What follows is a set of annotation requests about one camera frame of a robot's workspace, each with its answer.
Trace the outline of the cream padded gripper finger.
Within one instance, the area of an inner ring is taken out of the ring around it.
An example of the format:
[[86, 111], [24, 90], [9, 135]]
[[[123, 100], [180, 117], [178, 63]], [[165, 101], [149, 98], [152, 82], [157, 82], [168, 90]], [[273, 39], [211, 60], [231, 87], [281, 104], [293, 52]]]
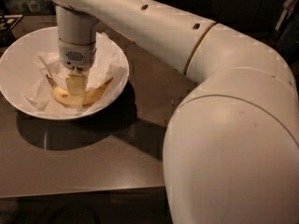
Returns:
[[85, 92], [88, 84], [87, 71], [71, 70], [65, 77], [66, 87], [69, 94], [70, 105], [83, 107]]

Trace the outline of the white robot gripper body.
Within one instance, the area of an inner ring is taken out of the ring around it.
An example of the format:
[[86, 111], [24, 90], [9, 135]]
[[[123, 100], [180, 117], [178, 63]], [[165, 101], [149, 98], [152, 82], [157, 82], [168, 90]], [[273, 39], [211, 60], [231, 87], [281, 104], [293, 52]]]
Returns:
[[89, 70], [95, 60], [95, 43], [75, 45], [58, 40], [59, 58], [67, 69]]

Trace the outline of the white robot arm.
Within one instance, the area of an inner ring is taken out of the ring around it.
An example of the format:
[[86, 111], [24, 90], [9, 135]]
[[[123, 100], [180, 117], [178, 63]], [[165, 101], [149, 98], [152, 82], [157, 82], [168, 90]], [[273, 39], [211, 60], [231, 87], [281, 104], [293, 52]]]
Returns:
[[52, 0], [93, 15], [195, 83], [164, 137], [174, 224], [299, 224], [299, 106], [283, 58], [152, 0]]

